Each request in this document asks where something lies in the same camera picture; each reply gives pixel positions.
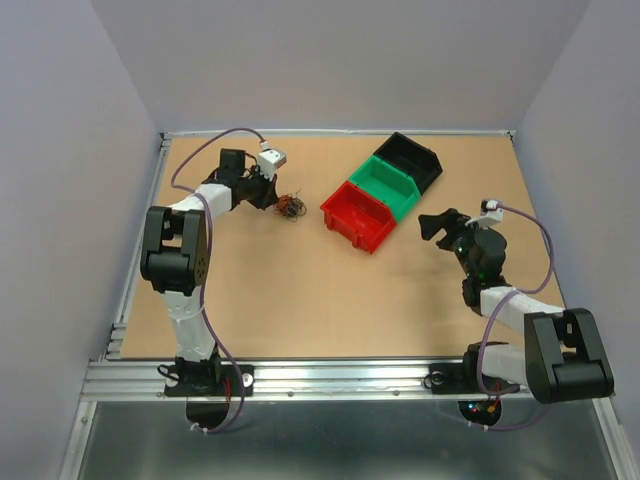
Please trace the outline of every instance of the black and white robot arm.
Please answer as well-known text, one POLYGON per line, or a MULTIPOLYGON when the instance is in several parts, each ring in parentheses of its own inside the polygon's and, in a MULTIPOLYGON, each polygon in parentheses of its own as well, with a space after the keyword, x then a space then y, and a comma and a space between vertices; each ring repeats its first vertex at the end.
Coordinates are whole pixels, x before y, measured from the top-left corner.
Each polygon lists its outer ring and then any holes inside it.
POLYGON ((285 163, 284 152, 266 148, 247 169, 244 150, 222 149, 220 165, 195 193, 147 211, 140 271, 162 295, 177 342, 175 365, 161 372, 169 380, 165 393, 170 395, 167 390, 175 388, 207 395, 220 382, 218 345, 208 331, 201 297, 210 261, 202 199, 212 221, 242 201, 264 210, 278 201, 276 171, 285 163))
MULTIPOLYGON (((526 386, 544 404, 612 395, 613 374, 593 315, 585 309, 564 309, 514 292, 502 275, 507 242, 490 228, 502 221, 500 207, 497 200, 490 199, 482 202, 481 214, 474 218, 455 209, 419 218, 424 240, 445 231, 436 244, 453 252, 462 266, 467 306, 483 317, 494 316, 524 336, 524 349, 488 343, 482 375, 526 386)), ((481 390, 476 378, 478 353, 479 344, 469 346, 461 366, 463 373, 456 377, 464 377, 465 385, 457 388, 481 390)), ((443 393, 452 393, 449 387, 443 393)))

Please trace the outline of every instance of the wooden table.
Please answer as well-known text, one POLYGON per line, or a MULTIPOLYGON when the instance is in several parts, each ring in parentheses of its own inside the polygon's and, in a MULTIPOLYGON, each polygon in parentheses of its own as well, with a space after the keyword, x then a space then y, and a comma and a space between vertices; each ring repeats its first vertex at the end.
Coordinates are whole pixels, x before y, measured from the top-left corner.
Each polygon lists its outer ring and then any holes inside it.
MULTIPOLYGON (((299 191, 308 214, 297 222, 243 204, 216 219, 206 305, 217 333, 243 358, 461 355, 485 321, 461 295, 454 255, 420 238, 417 217, 449 207, 476 215, 483 198, 533 213, 511 142, 504 137, 413 137, 437 153, 444 169, 404 221, 369 255, 329 231, 320 204, 384 141, 383 137, 273 137, 288 163, 279 195, 299 191)), ((177 165, 205 139, 173 140, 156 204, 180 200, 169 186, 177 165)), ((221 147, 256 152, 257 141, 214 143, 179 180, 197 186, 218 165, 221 147)), ((539 230, 506 214, 497 228, 508 240, 504 273, 512 284, 537 285, 548 265, 539 230)), ((538 296, 562 304, 555 279, 538 296)), ((522 345, 496 324, 492 339, 522 345)), ((138 281, 121 355, 170 358, 171 324, 159 294, 138 281)))

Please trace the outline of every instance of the gray wall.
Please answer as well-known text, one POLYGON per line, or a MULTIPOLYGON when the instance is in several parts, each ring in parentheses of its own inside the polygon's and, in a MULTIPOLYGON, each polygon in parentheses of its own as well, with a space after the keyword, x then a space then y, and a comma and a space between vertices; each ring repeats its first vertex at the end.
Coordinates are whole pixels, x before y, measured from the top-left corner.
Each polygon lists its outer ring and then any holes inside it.
POLYGON ((0 478, 57 478, 158 137, 90 3, 0 14, 0 478))
POLYGON ((569 306, 598 317, 640 458, 640 2, 593 0, 516 135, 569 306))
POLYGON ((162 131, 515 128, 588 0, 93 0, 162 131))

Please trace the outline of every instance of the purple hose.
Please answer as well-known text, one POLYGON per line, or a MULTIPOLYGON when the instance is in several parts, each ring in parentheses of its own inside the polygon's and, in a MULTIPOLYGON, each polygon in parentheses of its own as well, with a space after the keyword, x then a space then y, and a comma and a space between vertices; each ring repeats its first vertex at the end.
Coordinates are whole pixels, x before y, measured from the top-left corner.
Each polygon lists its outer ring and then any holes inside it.
MULTIPOLYGON (((253 130, 251 128, 239 127, 239 128, 231 128, 229 130, 225 130, 224 132, 216 135, 212 139, 207 140, 205 143, 200 145, 200 147, 198 147, 191 155, 189 155, 178 166, 178 168, 176 168, 175 172, 173 172, 173 175, 171 175, 171 187, 176 188, 178 190, 183 190, 185 192, 188 192, 188 193, 192 194, 198 200, 200 200, 200 202, 202 203, 202 206, 204 207, 204 212, 205 212, 205 216, 206 216, 206 223, 207 223, 207 253, 208 253, 209 258, 211 258, 211 253, 213 251, 213 216, 211 215, 211 209, 209 208, 209 204, 207 203, 206 198, 204 198, 202 195, 197 193, 193 188, 190 188, 190 187, 187 187, 187 186, 184 186, 184 185, 176 184, 176 178, 178 177, 178 174, 182 171, 182 169, 193 159, 193 157, 195 157, 198 153, 200 153, 206 147, 211 145, 216 140, 224 137, 225 135, 228 135, 228 134, 233 133, 233 132, 240 132, 240 131, 253 133, 254 135, 256 135, 260 139, 261 142, 264 142, 264 137, 260 133, 258 133, 257 131, 255 131, 255 130, 253 130)), ((211 433, 221 433, 221 432, 227 430, 231 425, 233 425, 235 423, 235 421, 240 416, 240 412, 242 411, 242 407, 244 406, 246 392, 245 392, 245 389, 244 389, 244 382, 242 380, 242 371, 240 370, 240 366, 238 365, 238 362, 233 357, 233 355, 231 355, 231 352, 229 352, 227 347, 224 346, 224 344, 220 340, 220 337, 218 337, 218 335, 216 334, 215 330, 213 329, 213 326, 211 325, 211 322, 209 321, 209 316, 207 315, 207 311, 206 311, 205 306, 204 306, 205 287, 206 287, 206 280, 205 280, 205 283, 202 284, 202 288, 200 290, 200 305, 202 306, 202 318, 204 319, 204 323, 205 323, 205 325, 207 327, 207 330, 209 330, 209 333, 211 334, 211 337, 213 337, 213 340, 216 342, 216 345, 218 345, 220 350, 222 350, 222 353, 224 353, 225 356, 227 357, 227 359, 229 360, 229 362, 231 362, 233 370, 235 371, 236 375, 238 376, 238 382, 240 384, 240 404, 238 405, 238 408, 234 412, 233 416, 229 419, 229 421, 227 421, 224 425, 220 425, 219 427, 212 428, 212 429, 207 429, 207 430, 205 430, 203 428, 200 428, 199 426, 196 426, 199 431, 201 431, 203 433, 206 433, 206 434, 211 434, 211 433)))
MULTIPOLYGON (((506 205, 503 204, 498 204, 497 208, 502 208, 503 210, 506 210, 508 212, 512 212, 515 213, 517 215, 520 215, 521 217, 524 217, 530 221, 532 221, 533 223, 535 223, 540 230, 542 231, 545 240, 547 242, 547 247, 549 248, 549 269, 547 270, 547 274, 544 277, 544 280, 542 281, 542 283, 531 290, 525 290, 525 289, 516 289, 513 290, 511 292, 509 292, 507 295, 504 296, 504 298, 502 298, 502 300, 500 300, 498 302, 498 304, 496 305, 496 308, 494 308, 493 312, 491 312, 491 316, 489 317, 489 321, 487 322, 487 326, 484 329, 484 334, 482 336, 482 341, 480 342, 480 350, 478 352, 478 365, 477 365, 477 369, 476 369, 476 380, 478 382, 478 387, 480 388, 480 391, 486 395, 494 396, 494 397, 500 397, 502 395, 506 395, 509 393, 515 393, 519 390, 519 388, 517 386, 512 386, 512 387, 508 387, 505 388, 504 390, 499 390, 499 391, 491 391, 487 388, 487 386, 484 383, 484 378, 482 377, 482 363, 484 361, 484 354, 485 354, 485 350, 487 348, 487 342, 489 341, 489 335, 491 334, 491 329, 493 328, 493 324, 495 323, 498 314, 500 313, 500 310, 502 310, 502 308, 509 302, 509 300, 511 300, 513 297, 515 297, 516 295, 519 295, 520 293, 525 293, 525 294, 530 294, 530 295, 535 295, 536 293, 540 293, 542 290, 544 290, 544 288, 549 284, 549 282, 551 281, 551 276, 553 275, 553 270, 554 270, 554 266, 555 266, 555 251, 553 249, 553 242, 551 241, 551 235, 549 234, 549 231, 547 230, 547 228, 535 217, 533 217, 532 215, 529 215, 526 212, 523 212, 522 210, 518 210, 517 208, 512 208, 512 207, 508 207, 506 205)), ((538 421, 542 420, 542 418, 544 418, 544 416, 548 413, 549 408, 546 408, 545 410, 542 411, 542 413, 534 418, 532 418, 531 420, 524 422, 522 424, 519 425, 512 425, 512 426, 507 426, 507 427, 489 427, 489 430, 495 430, 495 431, 513 431, 513 430, 519 430, 520 428, 525 428, 528 427, 530 425, 533 425, 535 423, 537 423, 538 421)))

